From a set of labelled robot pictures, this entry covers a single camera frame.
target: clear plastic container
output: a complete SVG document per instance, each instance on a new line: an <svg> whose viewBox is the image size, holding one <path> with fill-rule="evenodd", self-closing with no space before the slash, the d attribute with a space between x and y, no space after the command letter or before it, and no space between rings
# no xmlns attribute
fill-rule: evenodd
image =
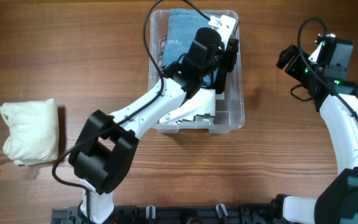
<svg viewBox="0 0 358 224"><path fill-rule="evenodd" d="M227 15L238 19L236 12L230 10L202 10L205 13L216 16ZM151 15L150 26L150 51L154 59L158 59L160 41L168 34L169 10L156 10ZM237 29L236 38L240 39L240 32ZM152 62L149 65L149 90L158 81L158 73ZM179 129L208 129L210 133L225 134L233 129L241 128L246 120L244 112L244 98L242 96L241 57L240 49L237 54L237 62L233 72L226 78L224 100L216 100L216 113L213 124L155 124L153 128L161 133L178 133Z"/></svg>

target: storage box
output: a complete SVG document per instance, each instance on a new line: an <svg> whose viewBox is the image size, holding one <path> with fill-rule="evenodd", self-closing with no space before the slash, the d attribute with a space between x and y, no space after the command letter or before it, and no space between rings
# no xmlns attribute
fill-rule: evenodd
<svg viewBox="0 0 358 224"><path fill-rule="evenodd" d="M239 18L236 12L230 10L203 10L203 12L219 17L221 15L227 15L236 19ZM160 41L163 36L168 34L169 16L169 10L156 10L150 18L150 51L156 61L158 61L158 54L160 52ZM239 29L237 29L235 37L240 39ZM149 67L150 90L158 81L158 73L151 61ZM155 124L153 128L161 133L178 133L179 129L187 128L208 129L210 133L224 134L233 129L241 128L245 120L246 115L244 113L244 98L242 96L241 57L239 49L236 66L233 72L229 73L226 78L224 100L216 100L216 114L213 124Z"/></svg>

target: wooden surface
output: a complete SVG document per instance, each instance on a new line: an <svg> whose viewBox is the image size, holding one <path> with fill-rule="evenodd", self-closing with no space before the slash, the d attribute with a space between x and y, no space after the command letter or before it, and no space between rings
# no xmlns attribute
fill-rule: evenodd
<svg viewBox="0 0 358 224"><path fill-rule="evenodd" d="M313 103L290 96L297 82L275 64L281 50L296 43L300 24L316 16L353 41L349 79L358 83L358 1L194 3L239 15L246 123L222 135L151 129L114 203L234 205L268 202L279 193L317 197L336 176L329 133ZM93 111L116 111L147 91L149 59L141 29L151 5L0 4L0 106L54 98L64 115L61 146L72 146ZM168 1L158 8L178 7L186 6ZM305 31L306 51L315 48L319 31L318 26ZM80 190L55 182L52 164L15 166L2 152L8 135L0 115L0 223L49 223L52 208L78 205ZM58 174L76 180L68 163Z"/></svg>

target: wooden table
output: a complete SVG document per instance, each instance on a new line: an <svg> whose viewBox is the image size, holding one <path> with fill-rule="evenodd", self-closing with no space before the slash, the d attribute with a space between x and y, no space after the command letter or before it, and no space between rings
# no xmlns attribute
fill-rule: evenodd
<svg viewBox="0 0 358 224"><path fill-rule="evenodd" d="M268 202L280 193L319 196L337 172L329 133L312 102L290 96L297 81L275 64L281 50L296 44L300 24L316 16L338 37L353 41L349 79L358 83L358 1L194 3L239 14L246 123L222 135L149 130L114 203L235 205ZM65 115L61 147L68 149L93 111L116 111L147 91L149 59L141 30L151 5L0 4L0 106L56 99ZM187 8L179 1L158 8L178 7ZM316 24L305 31L305 51L316 47L319 31ZM0 115L0 223L48 223L52 208L78 205L80 189L54 181L52 164L15 166L2 152L8 135ZM76 180L68 163L58 174Z"/></svg>

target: folded blue fabric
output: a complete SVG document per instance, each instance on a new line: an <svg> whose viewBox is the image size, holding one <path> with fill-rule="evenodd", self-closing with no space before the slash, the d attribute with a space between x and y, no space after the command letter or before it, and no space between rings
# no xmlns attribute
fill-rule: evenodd
<svg viewBox="0 0 358 224"><path fill-rule="evenodd" d="M196 37L197 30L202 27L211 27L208 20L202 17L198 12L186 9L171 9L167 44L164 50L163 65L170 65L176 61L179 56L189 51L190 45ZM211 84L211 76L204 77L204 84Z"/></svg>

